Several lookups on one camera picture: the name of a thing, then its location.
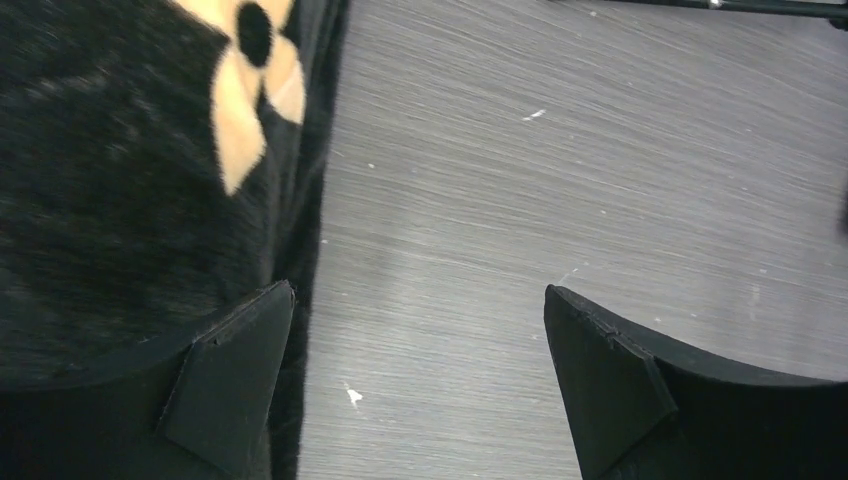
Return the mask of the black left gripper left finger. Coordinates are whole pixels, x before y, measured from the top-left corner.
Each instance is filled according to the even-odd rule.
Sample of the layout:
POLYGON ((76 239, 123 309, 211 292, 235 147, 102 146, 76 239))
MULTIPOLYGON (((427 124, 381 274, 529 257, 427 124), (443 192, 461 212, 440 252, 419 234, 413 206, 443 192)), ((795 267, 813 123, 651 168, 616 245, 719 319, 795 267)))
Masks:
POLYGON ((289 333, 284 281, 38 382, 1 386, 5 479, 238 479, 289 333))

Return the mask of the black floral pillowcase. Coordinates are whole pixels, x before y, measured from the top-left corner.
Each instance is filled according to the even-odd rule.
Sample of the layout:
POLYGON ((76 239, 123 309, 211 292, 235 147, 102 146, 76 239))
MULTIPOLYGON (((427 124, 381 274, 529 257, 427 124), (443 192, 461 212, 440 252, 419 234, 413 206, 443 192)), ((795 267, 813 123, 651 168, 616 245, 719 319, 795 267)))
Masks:
POLYGON ((1 5, 1 378, 35 383, 279 281, 249 479, 298 475, 347 1, 1 5))

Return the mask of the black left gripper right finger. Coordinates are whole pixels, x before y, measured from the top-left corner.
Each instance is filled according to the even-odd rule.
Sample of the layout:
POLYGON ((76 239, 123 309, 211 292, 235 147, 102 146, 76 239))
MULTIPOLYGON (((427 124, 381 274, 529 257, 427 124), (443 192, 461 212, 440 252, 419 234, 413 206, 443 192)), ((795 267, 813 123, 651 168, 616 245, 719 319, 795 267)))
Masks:
POLYGON ((847 386, 731 360, 562 286, 544 323, 586 479, 843 479, 847 386))

